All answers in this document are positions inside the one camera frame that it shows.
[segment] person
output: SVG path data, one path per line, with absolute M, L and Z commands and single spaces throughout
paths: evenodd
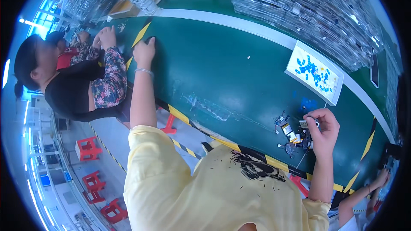
M 126 121 L 116 107 L 126 97 L 127 76 L 114 26 L 103 28 L 93 44 L 103 47 L 105 67 L 96 61 L 80 61 L 57 71 L 58 48 L 38 35 L 29 36 L 18 49 L 14 64 L 16 96 L 21 97 L 24 85 L 41 90 L 50 107 L 70 120 L 117 117 Z
M 388 169 L 381 170 L 377 179 L 357 191 L 352 195 L 342 200 L 338 205 L 338 214 L 330 218 L 329 231 L 351 231 L 351 230 L 365 230 L 367 224 L 374 218 L 374 206 L 377 202 L 378 194 L 382 187 L 384 187 L 390 180 L 390 173 Z M 365 211 L 365 218 L 362 214 L 354 214 L 353 207 L 357 205 L 363 198 L 374 191 L 371 200 L 367 203 L 367 209 Z
M 46 40 L 55 44 L 58 49 L 57 70 L 67 68 L 81 61 L 93 61 L 99 57 L 101 45 L 98 36 L 95 36 L 93 44 L 88 40 L 90 33 L 80 31 L 77 34 L 77 42 L 71 46 L 66 46 L 63 31 L 54 31 L 46 36 Z
M 339 124 L 333 113 L 306 114 L 316 163 L 308 198 L 282 170 L 220 144 L 193 176 L 171 139 L 157 128 L 151 62 L 155 38 L 138 42 L 131 98 L 130 153 L 124 186 L 131 229 L 327 230 L 333 192 L 332 151 Z M 321 131 L 313 118 L 320 122 Z

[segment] hand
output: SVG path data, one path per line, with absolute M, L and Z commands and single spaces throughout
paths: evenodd
M 97 34 L 100 39 L 100 43 L 103 46 L 103 49 L 107 51 L 110 47 L 117 46 L 116 41 L 116 31 L 114 29 L 114 25 L 111 27 L 104 27 L 100 32 Z
M 90 33 L 86 31 L 80 31 L 79 33 L 77 33 L 77 37 L 79 38 L 80 42 L 83 43 L 89 39 Z
M 381 173 L 378 175 L 377 179 L 374 180 L 372 186 L 375 188 L 384 187 L 390 180 L 390 173 L 388 169 L 381 170 Z
M 321 131 L 318 129 L 315 120 L 318 119 Z M 315 111 L 310 111 L 303 116 L 307 121 L 308 130 L 310 131 L 313 140 L 313 150 L 317 160 L 332 159 L 332 151 L 334 150 L 335 142 L 337 141 L 340 125 L 338 124 L 334 114 L 328 108 L 321 108 Z
M 146 44 L 144 41 L 139 41 L 134 47 L 133 55 L 138 68 L 150 70 L 151 61 L 155 55 L 155 38 L 151 38 Z
M 101 41 L 100 41 L 100 36 L 99 36 L 99 34 L 97 34 L 97 35 L 94 37 L 92 46 L 95 47 L 95 48 L 97 48 L 97 49 L 101 49 Z

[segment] silver bracelet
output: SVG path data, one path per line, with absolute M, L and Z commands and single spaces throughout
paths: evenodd
M 152 80 L 154 79 L 154 73 L 153 73 L 152 71 L 146 70 L 146 69 L 137 68 L 137 69 L 134 71 L 134 73 L 136 73 L 136 71 L 138 71 L 138 70 L 141 70 L 141 71 L 144 71 L 144 72 L 146 72 L 146 73 L 149 73 L 150 76 L 151 76 L 151 79 L 152 79 Z

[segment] black hair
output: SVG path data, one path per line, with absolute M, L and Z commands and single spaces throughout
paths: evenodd
M 16 61 L 14 63 L 14 75 L 17 84 L 14 86 L 14 93 L 17 98 L 23 95 L 23 86 L 29 90 L 39 90 L 40 86 L 31 78 L 31 72 L 38 67 L 36 61 L 36 45 L 39 35 L 33 34 L 20 45 Z

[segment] fluorescent light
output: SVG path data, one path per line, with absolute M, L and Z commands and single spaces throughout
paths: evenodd
M 24 114 L 24 125 L 25 125 L 25 122 L 26 122 L 26 120 L 27 120 L 28 102 L 30 102 L 30 101 L 29 101 L 29 100 L 27 100 L 27 104 L 26 104 L 26 113 Z
M 42 197 L 42 194 L 40 193 L 40 190 L 37 190 L 37 193 L 39 193 L 40 200 L 43 201 L 43 197 Z
M 43 25 L 37 24 L 37 23 L 33 23 L 31 21 L 25 20 L 24 21 L 25 24 L 37 27 L 37 28 L 44 28 L 44 29 L 48 29 L 47 27 L 44 27 Z
M 49 231 L 49 229 L 46 226 L 46 223 L 44 222 L 44 219 L 43 219 L 42 215 L 40 214 L 39 208 L 37 207 L 36 199 L 34 198 L 34 193 L 33 193 L 33 190 L 31 189 L 30 180 L 27 180 L 27 183 L 28 183 L 28 188 L 30 189 L 31 198 L 33 199 L 34 206 L 36 207 L 36 210 L 37 210 L 37 214 L 39 215 L 40 220 L 42 221 L 44 228 L 47 231 Z
M 31 128 L 28 128 L 28 144 L 31 146 Z
M 50 214 L 49 214 L 49 210 L 44 206 L 44 210 L 46 211 L 47 216 L 49 217 L 49 220 L 51 222 L 51 224 L 54 226 L 54 222 L 51 220 Z
M 10 67 L 10 59 L 7 60 L 6 65 L 4 66 L 3 88 L 7 83 L 7 79 L 9 78 L 9 67 Z

